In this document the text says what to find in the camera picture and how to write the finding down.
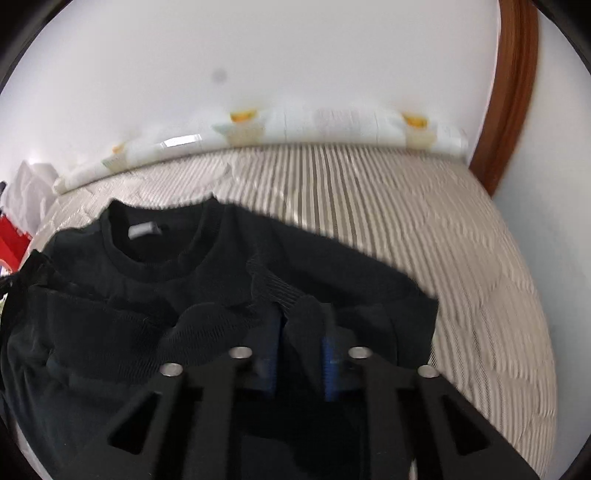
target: red object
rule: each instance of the red object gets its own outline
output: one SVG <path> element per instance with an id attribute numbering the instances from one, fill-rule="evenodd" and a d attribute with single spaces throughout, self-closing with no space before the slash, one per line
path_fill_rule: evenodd
<path id="1" fill-rule="evenodd" d="M 8 220 L 0 216 L 0 263 L 13 272 L 18 270 L 21 260 L 31 243 L 28 233 L 22 233 Z"/>

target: black shirt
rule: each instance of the black shirt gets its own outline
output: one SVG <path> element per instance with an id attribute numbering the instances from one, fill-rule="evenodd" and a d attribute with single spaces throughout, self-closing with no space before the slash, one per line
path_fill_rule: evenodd
<path id="1" fill-rule="evenodd" d="M 147 222 L 155 233 L 130 240 L 129 227 Z M 214 198 L 164 210 L 114 200 L 96 222 L 56 233 L 43 254 L 31 256 L 19 293 L 9 293 L 0 367 L 10 410 L 52 475 L 162 363 L 215 359 L 241 344 L 270 303 L 284 313 L 329 303 L 341 324 L 402 367 L 416 368 L 430 353 L 437 302 L 406 275 L 334 240 Z M 367 314 L 377 315 L 377 323 L 365 322 Z M 302 398 L 308 394 L 314 396 L 313 388 Z M 346 444 L 355 428 L 343 432 L 345 414 L 318 405 L 316 414 L 296 413 L 302 421 L 292 418 L 293 427 L 314 425 L 322 415 L 321 423 L 328 421 L 322 431 L 334 430 Z M 285 419 L 290 412 L 279 406 L 275 415 Z M 243 416 L 258 419 L 257 433 L 245 443 L 248 458 L 259 452 L 262 460 L 267 448 L 282 452 L 277 471 L 291 470 L 293 478 L 346 471 L 349 447 L 327 453 L 324 460 L 335 466 L 324 466 L 328 476 L 310 466 L 302 474 L 286 451 L 289 445 L 297 450 L 293 443 L 269 445 L 268 437 L 281 436 L 277 419 L 265 430 L 259 414 Z M 321 444 L 330 444 L 328 435 Z"/>

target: white wall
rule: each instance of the white wall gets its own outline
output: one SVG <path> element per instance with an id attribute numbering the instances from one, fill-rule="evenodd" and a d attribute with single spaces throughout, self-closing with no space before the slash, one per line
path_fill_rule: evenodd
<path id="1" fill-rule="evenodd" d="M 525 130 L 495 195 L 534 277 L 556 357 L 558 437 L 548 480 L 591 434 L 591 76 L 548 19 Z"/>
<path id="2" fill-rule="evenodd" d="M 478 136 L 496 0 L 74 0 L 0 94 L 0 178 L 64 170 L 199 109 L 379 103 Z M 227 72 L 215 82 L 213 72 Z"/>

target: black fabric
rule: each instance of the black fabric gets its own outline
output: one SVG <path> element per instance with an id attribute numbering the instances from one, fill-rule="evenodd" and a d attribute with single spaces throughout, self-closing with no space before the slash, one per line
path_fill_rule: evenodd
<path id="1" fill-rule="evenodd" d="M 0 277 L 0 296 L 6 295 L 16 281 L 18 273 Z M 6 329 L 6 322 L 0 322 L 0 339 Z M 9 423 L 8 406 L 4 396 L 0 398 L 0 478 L 15 478 L 19 480 L 40 480 L 27 459 L 21 453 L 18 445 L 12 439 Z"/>
<path id="2" fill-rule="evenodd" d="M 145 222 L 160 233 L 130 240 L 129 227 Z M 277 305 L 277 401 L 237 407 L 239 475 L 358 478 L 362 407 L 322 398 L 322 304 L 391 361 L 427 362 L 437 302 L 387 265 L 213 198 L 166 210 L 113 201 L 21 269 L 0 327 L 3 394 L 54 475 L 162 363 L 215 359 Z M 273 467 L 256 460 L 265 452 Z"/>

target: mattress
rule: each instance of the mattress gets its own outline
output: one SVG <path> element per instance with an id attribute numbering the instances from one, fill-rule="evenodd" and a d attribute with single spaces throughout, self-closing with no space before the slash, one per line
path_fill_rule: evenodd
<path id="1" fill-rule="evenodd" d="M 181 158 L 59 197 L 31 248 L 91 222 L 112 198 L 159 208 L 211 194 L 336 238 L 415 278 L 440 302 L 430 363 L 543 475 L 557 402 L 546 320 L 514 240 L 464 165 L 339 145 Z"/>

